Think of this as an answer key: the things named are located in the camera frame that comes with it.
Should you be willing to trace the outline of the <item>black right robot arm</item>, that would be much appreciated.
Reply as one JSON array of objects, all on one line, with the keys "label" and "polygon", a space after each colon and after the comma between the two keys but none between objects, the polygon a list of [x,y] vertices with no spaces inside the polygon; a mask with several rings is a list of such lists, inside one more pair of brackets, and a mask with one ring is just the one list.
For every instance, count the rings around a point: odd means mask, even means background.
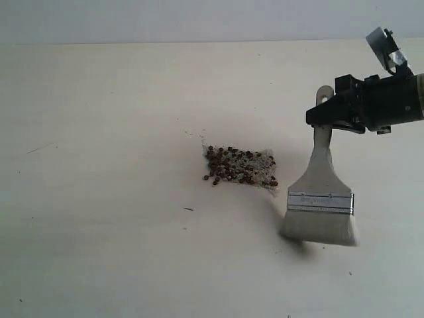
[{"label": "black right robot arm", "polygon": [[336,78],[334,96],[305,115],[313,127],[331,125],[358,134],[387,134],[393,125],[422,120],[423,74]]}]

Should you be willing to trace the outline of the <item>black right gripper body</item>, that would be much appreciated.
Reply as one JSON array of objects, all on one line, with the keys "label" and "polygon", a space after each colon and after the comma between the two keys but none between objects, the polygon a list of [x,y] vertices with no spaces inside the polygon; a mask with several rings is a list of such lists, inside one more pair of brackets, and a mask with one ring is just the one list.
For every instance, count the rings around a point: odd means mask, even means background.
[{"label": "black right gripper body", "polygon": [[421,76],[370,76],[361,81],[351,75],[335,79],[335,95],[348,102],[352,121],[377,134],[391,126],[421,120]]}]

